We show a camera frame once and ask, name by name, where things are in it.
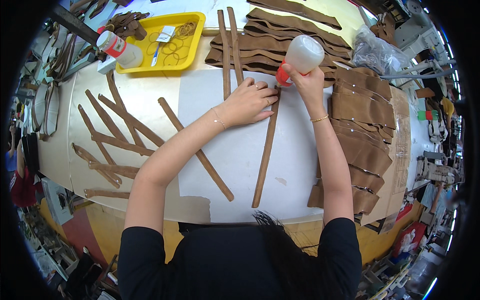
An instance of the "plastic bag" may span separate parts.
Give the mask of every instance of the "plastic bag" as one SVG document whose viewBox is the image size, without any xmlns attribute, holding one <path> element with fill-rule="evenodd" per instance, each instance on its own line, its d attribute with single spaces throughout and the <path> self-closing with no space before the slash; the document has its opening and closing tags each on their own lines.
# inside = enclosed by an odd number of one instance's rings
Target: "plastic bag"
<svg viewBox="0 0 480 300">
<path fill-rule="evenodd" d="M 401 247 L 400 247 L 400 251 L 398 252 L 398 254 L 400 254 L 402 252 L 408 252 L 408 251 L 412 250 L 413 248 L 415 248 L 418 245 L 418 242 L 412 243 L 414 238 L 415 238 L 415 229 L 412 230 L 411 233 L 407 233 L 402 238 Z"/>
<path fill-rule="evenodd" d="M 362 25 L 353 41 L 353 63 L 380 75 L 395 75 L 400 68 L 409 66 L 409 59 L 400 49 L 376 37 Z"/>
</svg>

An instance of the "stack of suede pieces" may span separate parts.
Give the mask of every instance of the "stack of suede pieces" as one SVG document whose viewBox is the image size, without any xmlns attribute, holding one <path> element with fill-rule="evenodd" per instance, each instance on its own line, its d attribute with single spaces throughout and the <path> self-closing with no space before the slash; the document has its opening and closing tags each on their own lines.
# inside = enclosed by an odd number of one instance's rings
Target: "stack of suede pieces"
<svg viewBox="0 0 480 300">
<path fill-rule="evenodd" d="M 351 47 L 342 37 L 318 28 L 314 23 L 294 16 L 279 16 L 255 8 L 247 15 L 245 34 L 238 34 L 240 62 L 245 71 L 262 72 L 275 75 L 288 46 L 294 37 L 309 35 L 317 40 L 325 50 L 325 59 L 320 68 L 325 73 L 325 87 L 331 86 L 336 79 L 337 65 L 334 61 L 348 63 Z M 232 45 L 228 32 L 228 44 Z M 211 42 L 212 49 L 205 63 L 221 67 L 223 64 L 222 38 L 217 35 Z M 234 69 L 233 57 L 230 65 Z"/>
<path fill-rule="evenodd" d="M 396 128 L 387 80 L 368 68 L 337 69 L 329 116 L 348 162 L 355 214 L 370 213 L 384 184 L 382 176 L 392 164 L 388 144 Z M 308 207 L 323 208 L 320 165 Z"/>
</svg>

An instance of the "cardboard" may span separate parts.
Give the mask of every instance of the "cardboard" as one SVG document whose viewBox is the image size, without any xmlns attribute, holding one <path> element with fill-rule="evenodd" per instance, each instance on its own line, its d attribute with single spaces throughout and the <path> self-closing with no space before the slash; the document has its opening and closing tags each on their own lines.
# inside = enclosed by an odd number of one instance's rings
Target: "cardboard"
<svg viewBox="0 0 480 300">
<path fill-rule="evenodd" d="M 417 94 L 417 98 L 432 98 L 435 96 L 435 93 L 429 87 L 415 90 L 415 93 Z"/>
<path fill-rule="evenodd" d="M 378 191 L 379 199 L 369 214 L 363 214 L 360 225 L 364 226 L 383 219 L 400 210 L 407 187 L 408 167 L 410 165 L 410 111 L 407 94 L 395 87 L 390 87 L 396 120 L 396 129 L 389 156 L 393 163 L 383 175 L 385 184 Z"/>
</svg>

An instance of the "red shirt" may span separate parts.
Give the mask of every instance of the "red shirt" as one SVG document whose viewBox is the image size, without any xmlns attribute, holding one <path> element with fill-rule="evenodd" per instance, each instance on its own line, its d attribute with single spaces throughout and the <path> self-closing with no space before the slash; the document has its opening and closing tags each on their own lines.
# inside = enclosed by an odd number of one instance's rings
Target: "red shirt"
<svg viewBox="0 0 480 300">
<path fill-rule="evenodd" d="M 35 191 L 43 192 L 42 183 L 35 181 L 35 175 L 30 174 L 28 169 L 25 168 L 24 177 L 20 177 L 18 171 L 10 181 L 10 195 L 12 196 L 12 202 L 18 207 L 32 206 L 36 203 Z"/>
</svg>

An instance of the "yellow shirt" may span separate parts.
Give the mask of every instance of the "yellow shirt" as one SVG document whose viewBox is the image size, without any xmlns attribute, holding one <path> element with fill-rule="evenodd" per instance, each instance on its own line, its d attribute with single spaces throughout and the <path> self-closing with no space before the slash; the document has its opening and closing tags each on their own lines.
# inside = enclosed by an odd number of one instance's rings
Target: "yellow shirt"
<svg viewBox="0 0 480 300">
<path fill-rule="evenodd" d="M 455 110 L 453 103 L 450 100 L 448 100 L 448 98 L 443 97 L 442 105 L 444 106 L 444 111 L 447 114 L 447 116 L 451 118 Z"/>
</svg>

